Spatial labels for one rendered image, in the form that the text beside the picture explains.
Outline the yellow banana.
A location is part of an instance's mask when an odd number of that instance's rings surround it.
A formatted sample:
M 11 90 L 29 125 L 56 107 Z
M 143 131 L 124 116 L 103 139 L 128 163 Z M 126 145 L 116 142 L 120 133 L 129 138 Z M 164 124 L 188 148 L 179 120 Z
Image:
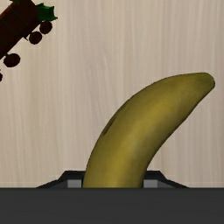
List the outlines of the yellow banana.
M 162 144 L 214 88 L 209 73 L 156 81 L 127 100 L 100 134 L 84 188 L 138 188 Z

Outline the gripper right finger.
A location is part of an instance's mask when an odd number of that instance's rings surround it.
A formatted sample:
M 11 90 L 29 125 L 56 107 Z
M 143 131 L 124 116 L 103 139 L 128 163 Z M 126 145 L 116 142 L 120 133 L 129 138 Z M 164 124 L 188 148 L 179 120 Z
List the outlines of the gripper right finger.
M 175 181 L 169 180 L 161 171 L 147 171 L 143 178 L 143 188 L 186 188 Z

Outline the dark red toy car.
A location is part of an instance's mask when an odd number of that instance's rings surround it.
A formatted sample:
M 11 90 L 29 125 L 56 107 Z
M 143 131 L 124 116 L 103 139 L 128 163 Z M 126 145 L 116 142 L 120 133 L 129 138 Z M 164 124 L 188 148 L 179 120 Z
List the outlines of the dark red toy car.
M 54 7 L 32 0 L 10 0 L 11 4 L 0 14 L 0 60 L 6 67 L 16 67 L 21 58 L 10 50 L 26 39 L 37 45 L 52 28 Z

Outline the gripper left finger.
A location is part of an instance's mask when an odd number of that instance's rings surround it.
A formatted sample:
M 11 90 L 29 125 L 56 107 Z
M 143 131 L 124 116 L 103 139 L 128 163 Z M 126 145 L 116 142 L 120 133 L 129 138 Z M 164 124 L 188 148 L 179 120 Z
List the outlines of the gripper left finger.
M 82 188 L 84 171 L 64 171 L 58 179 L 40 185 L 39 188 Z

